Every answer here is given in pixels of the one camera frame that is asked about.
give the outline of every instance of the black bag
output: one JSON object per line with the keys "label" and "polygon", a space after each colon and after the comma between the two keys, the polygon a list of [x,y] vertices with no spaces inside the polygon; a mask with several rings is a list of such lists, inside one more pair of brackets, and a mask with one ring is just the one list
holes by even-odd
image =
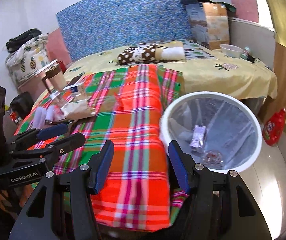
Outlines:
{"label": "black bag", "polygon": [[30,29],[27,32],[22,33],[21,35],[17,36],[16,38],[9,39],[6,42],[7,51],[9,53],[17,51],[25,42],[29,41],[32,38],[41,35],[42,32],[38,29]]}
{"label": "black bag", "polygon": [[18,116],[22,119],[25,119],[30,112],[32,111],[34,105],[34,100],[30,93],[24,92],[19,94],[13,99],[10,106],[11,109],[17,112]]}

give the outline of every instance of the plastic bag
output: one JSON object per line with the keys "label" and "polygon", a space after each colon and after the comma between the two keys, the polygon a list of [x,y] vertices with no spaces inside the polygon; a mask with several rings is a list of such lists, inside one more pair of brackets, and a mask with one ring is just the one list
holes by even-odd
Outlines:
{"label": "plastic bag", "polygon": [[205,126],[204,151],[222,154],[224,165],[211,167],[229,169],[245,163],[255,150],[254,127],[237,106],[214,98],[192,99],[179,106],[169,118],[171,139],[177,140],[182,151],[200,163],[202,154],[189,147],[195,125]]}

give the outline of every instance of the phone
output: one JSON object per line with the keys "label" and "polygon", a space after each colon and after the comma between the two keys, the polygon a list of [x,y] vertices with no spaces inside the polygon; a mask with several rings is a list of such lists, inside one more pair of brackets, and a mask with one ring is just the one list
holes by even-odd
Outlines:
{"label": "phone", "polygon": [[65,89],[68,89],[70,86],[76,84],[76,83],[81,79],[82,76],[83,76],[83,74],[78,75],[78,76],[76,76],[75,78],[73,78],[73,79],[67,84],[67,86],[65,87]]}

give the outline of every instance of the patterned headboard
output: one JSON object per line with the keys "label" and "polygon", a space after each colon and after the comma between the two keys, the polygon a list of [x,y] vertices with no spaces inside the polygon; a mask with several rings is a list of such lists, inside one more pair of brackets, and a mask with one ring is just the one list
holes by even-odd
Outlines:
{"label": "patterned headboard", "polygon": [[72,60],[142,41],[191,37],[180,0],[82,0],[56,16]]}

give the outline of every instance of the blue gripper pad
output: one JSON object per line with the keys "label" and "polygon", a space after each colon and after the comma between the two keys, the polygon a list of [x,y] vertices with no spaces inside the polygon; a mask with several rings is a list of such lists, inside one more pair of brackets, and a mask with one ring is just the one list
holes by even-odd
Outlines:
{"label": "blue gripper pad", "polygon": [[53,125],[51,127],[40,130],[39,133],[37,134],[37,138],[39,140],[46,141],[53,137],[67,133],[67,131],[68,131],[67,124],[60,123],[60,124]]}
{"label": "blue gripper pad", "polygon": [[179,147],[177,141],[171,141],[169,143],[169,157],[173,166],[175,176],[178,180],[179,186],[186,194],[190,193],[190,186],[188,184],[188,175],[184,167],[184,164],[180,158],[180,155],[184,154]]}
{"label": "blue gripper pad", "polygon": [[111,140],[107,140],[101,152],[99,154],[104,155],[101,163],[99,164],[99,168],[96,173],[96,184],[94,187],[94,191],[96,194],[100,192],[103,188],[108,171],[110,169],[110,164],[112,163],[112,159],[114,156],[114,144]]}

